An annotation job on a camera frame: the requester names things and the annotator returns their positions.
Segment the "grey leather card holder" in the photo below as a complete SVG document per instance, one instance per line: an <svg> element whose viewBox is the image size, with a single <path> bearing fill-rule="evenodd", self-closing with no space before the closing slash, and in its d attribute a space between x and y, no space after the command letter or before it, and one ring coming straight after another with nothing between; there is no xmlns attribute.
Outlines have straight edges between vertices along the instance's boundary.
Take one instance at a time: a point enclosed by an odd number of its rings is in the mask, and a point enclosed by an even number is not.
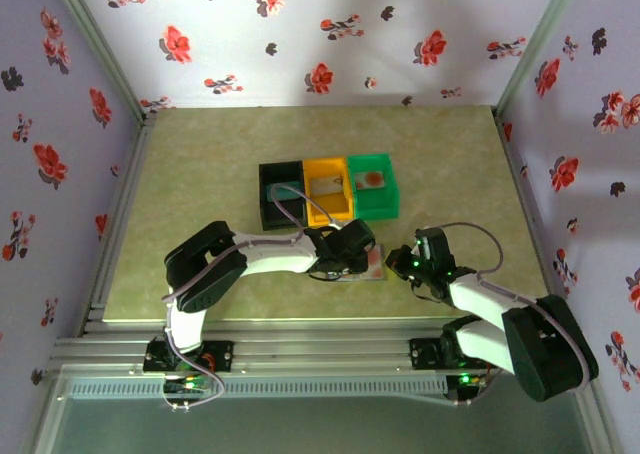
<svg viewBox="0 0 640 454"><path fill-rule="evenodd" d="M330 273L330 274L324 274L323 278L325 280L337 281L337 282L373 281L373 280L367 280L364 277L364 273L366 271L364 271L363 273L348 273L348 274L342 274L342 275L338 275L337 273Z"/></svg>

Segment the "white VIP card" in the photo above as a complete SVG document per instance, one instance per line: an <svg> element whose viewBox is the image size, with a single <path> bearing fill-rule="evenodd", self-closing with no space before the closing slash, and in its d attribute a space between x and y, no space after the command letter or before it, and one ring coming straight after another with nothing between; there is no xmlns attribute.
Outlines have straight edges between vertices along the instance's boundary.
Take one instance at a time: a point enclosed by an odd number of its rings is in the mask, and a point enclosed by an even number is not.
<svg viewBox="0 0 640 454"><path fill-rule="evenodd" d="M310 191L313 196L327 196L341 193L343 191L343 178L340 175L311 178Z"/></svg>

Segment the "teal card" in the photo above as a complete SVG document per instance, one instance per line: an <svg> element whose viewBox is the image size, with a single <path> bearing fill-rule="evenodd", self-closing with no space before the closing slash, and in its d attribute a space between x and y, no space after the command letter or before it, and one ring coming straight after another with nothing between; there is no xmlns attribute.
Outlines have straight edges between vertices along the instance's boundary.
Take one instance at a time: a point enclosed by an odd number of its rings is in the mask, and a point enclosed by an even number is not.
<svg viewBox="0 0 640 454"><path fill-rule="evenodd" d="M298 182L273 183L265 187L266 200L273 204L299 199L301 192Z"/></svg>

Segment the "green plastic bin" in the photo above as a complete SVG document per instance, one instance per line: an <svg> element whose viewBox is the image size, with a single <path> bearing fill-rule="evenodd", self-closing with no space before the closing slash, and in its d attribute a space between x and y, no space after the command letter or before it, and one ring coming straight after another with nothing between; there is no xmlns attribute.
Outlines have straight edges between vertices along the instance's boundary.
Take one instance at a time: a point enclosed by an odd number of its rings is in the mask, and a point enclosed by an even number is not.
<svg viewBox="0 0 640 454"><path fill-rule="evenodd" d="M348 156L347 167L357 218L388 220L399 216L399 188L391 157L387 153ZM386 186L382 189L357 190L354 175L366 171L383 172Z"/></svg>

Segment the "black plastic bin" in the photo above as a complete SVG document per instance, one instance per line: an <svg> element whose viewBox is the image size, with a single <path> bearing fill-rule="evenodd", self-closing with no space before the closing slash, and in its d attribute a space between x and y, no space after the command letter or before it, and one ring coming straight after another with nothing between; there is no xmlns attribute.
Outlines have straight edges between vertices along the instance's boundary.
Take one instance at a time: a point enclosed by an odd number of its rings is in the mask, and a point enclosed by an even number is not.
<svg viewBox="0 0 640 454"><path fill-rule="evenodd" d="M260 217L265 231L295 227L291 218L301 225L307 223L306 200L299 199L284 203L270 203L266 200L265 187L273 183L298 182L304 188L303 163L301 161L266 163L259 165Z"/></svg>

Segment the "yellow plastic bin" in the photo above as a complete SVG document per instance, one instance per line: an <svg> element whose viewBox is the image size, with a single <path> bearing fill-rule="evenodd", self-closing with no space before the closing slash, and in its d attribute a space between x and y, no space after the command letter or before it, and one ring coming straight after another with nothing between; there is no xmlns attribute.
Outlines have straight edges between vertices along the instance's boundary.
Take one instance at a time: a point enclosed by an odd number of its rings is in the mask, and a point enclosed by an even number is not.
<svg viewBox="0 0 640 454"><path fill-rule="evenodd" d="M304 188L311 201L306 202L307 223L310 227L329 224L327 212L334 220L349 221L354 218L354 200L345 157L305 159L303 161ZM310 179L321 176L340 175L343 191L327 196L313 196Z"/></svg>

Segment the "control circuit board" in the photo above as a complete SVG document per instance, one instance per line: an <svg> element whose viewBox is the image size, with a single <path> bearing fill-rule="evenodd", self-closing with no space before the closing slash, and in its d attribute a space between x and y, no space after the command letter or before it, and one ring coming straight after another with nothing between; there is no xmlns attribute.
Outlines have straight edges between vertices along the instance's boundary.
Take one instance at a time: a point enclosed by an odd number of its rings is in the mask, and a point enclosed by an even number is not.
<svg viewBox="0 0 640 454"><path fill-rule="evenodd" d="M212 380L204 375L167 376L163 393L166 395L203 395L212 390Z"/></svg>
<svg viewBox="0 0 640 454"><path fill-rule="evenodd" d="M449 390L466 387L484 388L487 385L487 376L485 374L469 372L448 374L446 376L446 382Z"/></svg>

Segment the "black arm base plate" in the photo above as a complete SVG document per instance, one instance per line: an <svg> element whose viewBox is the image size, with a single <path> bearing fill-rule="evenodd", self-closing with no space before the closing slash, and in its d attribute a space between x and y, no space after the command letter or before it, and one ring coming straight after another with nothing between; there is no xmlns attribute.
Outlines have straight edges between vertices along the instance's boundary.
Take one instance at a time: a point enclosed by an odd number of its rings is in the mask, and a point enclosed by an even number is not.
<svg viewBox="0 0 640 454"><path fill-rule="evenodd" d="M204 341L200 347L185 353L184 357L209 371L229 372L234 344L231 341ZM173 352L167 341L154 339L147 344L142 370L145 373L173 373L193 371L193 368Z"/></svg>
<svg viewBox="0 0 640 454"><path fill-rule="evenodd" d="M440 338L409 340L409 359L413 370L487 370L495 366L477 358L447 354Z"/></svg>

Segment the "aluminium table side rail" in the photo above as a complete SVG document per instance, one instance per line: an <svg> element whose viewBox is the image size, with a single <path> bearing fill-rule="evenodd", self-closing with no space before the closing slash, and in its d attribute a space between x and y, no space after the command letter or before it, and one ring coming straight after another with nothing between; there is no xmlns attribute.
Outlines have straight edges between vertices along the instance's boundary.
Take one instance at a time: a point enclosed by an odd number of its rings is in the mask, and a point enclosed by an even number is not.
<svg viewBox="0 0 640 454"><path fill-rule="evenodd" d="M552 258L548 257L547 243L544 238L542 225L540 224L540 211L533 196L529 178L527 175L523 176L521 174L521 168L525 166L525 162L522 160L518 151L513 149L513 142L507 139L504 122L501 117L496 112L492 112L492 116L513 179L545 289L549 294L556 294L567 299L569 293L565 290L562 279L552 266Z"/></svg>
<svg viewBox="0 0 640 454"><path fill-rule="evenodd" d="M115 185L107 212L106 233L99 242L96 261L86 284L82 316L74 328L74 336L81 338L94 310L103 312L109 297L113 276L126 235L127 224L134 204L145 157L155 120L147 120L137 130L127 151L124 168Z"/></svg>

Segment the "aluminium lower frame rail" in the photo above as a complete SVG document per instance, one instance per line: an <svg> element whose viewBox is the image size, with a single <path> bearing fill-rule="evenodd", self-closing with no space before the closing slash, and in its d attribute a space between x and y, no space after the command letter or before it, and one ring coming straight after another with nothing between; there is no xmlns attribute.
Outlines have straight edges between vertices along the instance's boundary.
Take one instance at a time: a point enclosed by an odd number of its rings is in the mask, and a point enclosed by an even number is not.
<svg viewBox="0 0 640 454"><path fill-rule="evenodd" d="M599 380L592 381L574 399L588 453L624 454Z"/></svg>
<svg viewBox="0 0 640 454"><path fill-rule="evenodd" d="M44 389L43 398L36 403L21 454L52 454L64 417L68 377L62 371L54 371L45 377L41 387Z"/></svg>

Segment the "aluminium frame post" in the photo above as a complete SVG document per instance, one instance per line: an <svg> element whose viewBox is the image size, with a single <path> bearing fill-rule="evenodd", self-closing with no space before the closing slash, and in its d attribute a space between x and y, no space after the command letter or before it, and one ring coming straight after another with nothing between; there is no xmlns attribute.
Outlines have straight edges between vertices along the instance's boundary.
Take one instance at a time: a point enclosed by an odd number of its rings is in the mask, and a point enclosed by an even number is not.
<svg viewBox="0 0 640 454"><path fill-rule="evenodd" d="M526 83L527 75L533 70L538 57L551 39L558 23L571 0L550 0L534 29L521 60L511 75L498 103L492 108L494 119L504 117L510 104L515 100L519 90Z"/></svg>
<svg viewBox="0 0 640 454"><path fill-rule="evenodd" d="M83 34L94 56L116 89L119 98L126 104L139 126L146 122L146 115L136 99L118 59L114 55L102 29L93 16L85 0L62 0L71 12L78 29Z"/></svg>

